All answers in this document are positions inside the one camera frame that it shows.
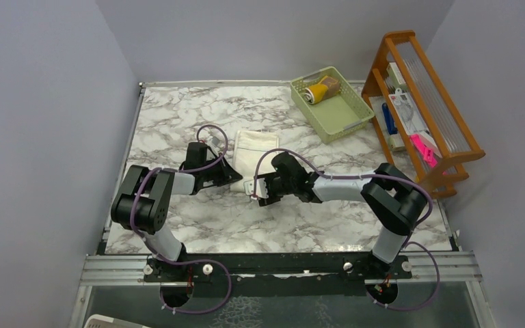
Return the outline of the cream white towel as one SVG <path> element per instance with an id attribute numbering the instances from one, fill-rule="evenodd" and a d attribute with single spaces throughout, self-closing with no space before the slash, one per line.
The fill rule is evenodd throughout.
<path id="1" fill-rule="evenodd" d="M 230 185 L 230 191 L 245 193 L 244 183 L 252 181 L 261 156 L 269 150 L 279 148 L 277 133 L 240 130 L 234 138 L 232 168 L 242 179 Z"/>

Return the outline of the brown yellow bear towel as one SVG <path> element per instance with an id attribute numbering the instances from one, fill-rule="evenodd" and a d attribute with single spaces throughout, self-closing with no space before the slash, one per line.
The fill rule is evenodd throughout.
<path id="1" fill-rule="evenodd" d="M 315 105 L 337 95 L 340 91 L 340 81 L 331 76 L 322 77 L 319 82 L 308 86 L 303 92 L 303 99 Z"/>

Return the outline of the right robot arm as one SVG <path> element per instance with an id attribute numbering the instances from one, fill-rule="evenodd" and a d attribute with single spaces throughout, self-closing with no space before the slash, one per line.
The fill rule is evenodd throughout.
<path id="1" fill-rule="evenodd" d="M 433 210 L 431 195 L 391 163 L 361 174 L 336 175 L 319 170 L 301 155 L 278 149 L 271 160 L 273 171 L 255 172 L 245 183 L 245 192 L 260 206 L 294 195 L 301 202 L 364 202 L 382 225 L 368 272 L 383 278 L 394 270 L 394 261 L 407 245 L 415 228 Z"/>

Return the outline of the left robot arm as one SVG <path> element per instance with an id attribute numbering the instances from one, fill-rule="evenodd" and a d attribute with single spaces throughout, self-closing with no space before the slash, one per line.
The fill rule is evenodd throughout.
<path id="1" fill-rule="evenodd" d="M 224 155 L 202 142 L 191 142 L 180 172 L 133 165 L 124 177 L 110 216 L 114 223 L 138 235 L 150 252 L 162 260 L 161 270 L 170 280 L 187 274 L 185 247 L 165 226 L 173 195 L 195 195 L 209 187 L 240 181 Z"/>

